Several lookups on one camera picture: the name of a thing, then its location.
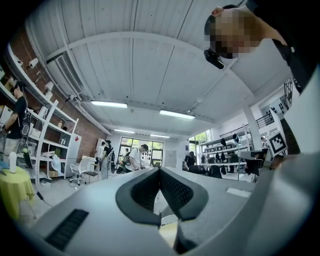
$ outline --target white bottle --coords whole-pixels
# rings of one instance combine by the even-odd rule
[[[15,174],[17,169],[17,154],[15,152],[9,154],[9,166],[10,173]]]

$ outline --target black chair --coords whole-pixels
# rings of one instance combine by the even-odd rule
[[[188,172],[193,174],[206,174],[206,169],[202,165],[191,165]]]
[[[222,179],[220,168],[217,165],[211,165],[209,168],[209,177]]]

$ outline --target gray floor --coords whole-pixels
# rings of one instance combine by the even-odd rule
[[[109,174],[109,178],[112,179],[112,177],[117,176],[116,173]],[[85,181],[88,183],[89,182],[89,176],[84,175],[83,176]],[[90,183],[97,182],[96,177],[90,177]],[[56,206],[66,198],[70,197],[73,193],[77,192],[77,190],[80,190],[84,188],[87,185],[84,185],[81,183],[80,186],[74,181],[74,183],[69,183],[70,178],[67,178],[64,180],[62,177],[58,178],[52,178],[52,183],[50,186],[43,186],[41,183],[33,185],[34,193],[37,193],[38,191],[41,193],[43,196],[44,200],[51,205],[52,207]],[[98,175],[98,180],[101,180],[101,173]],[[28,207],[27,203],[25,201],[20,202],[20,216],[19,216],[19,222],[25,226],[25,227],[32,227],[34,223],[38,219],[41,218],[47,211],[51,209],[51,207],[47,205],[44,201],[40,200],[37,195],[34,196],[33,199],[33,204],[32,208],[35,212],[36,219],[33,217],[33,212],[32,210]]]

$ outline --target white ceiling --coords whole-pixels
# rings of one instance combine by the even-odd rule
[[[132,106],[82,103],[105,127],[191,136],[260,101],[289,75],[271,40],[224,60],[224,70],[205,60],[204,24],[214,7],[231,3],[238,0],[48,0],[26,26],[44,62],[66,51],[65,39],[83,99]],[[162,116],[161,108],[193,108],[196,119]]]

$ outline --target desk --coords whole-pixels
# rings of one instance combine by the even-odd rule
[[[29,174],[22,168],[16,167],[16,173],[3,169],[6,176],[0,174],[0,196],[9,216],[19,218],[19,202],[27,203],[34,198],[35,192]]]

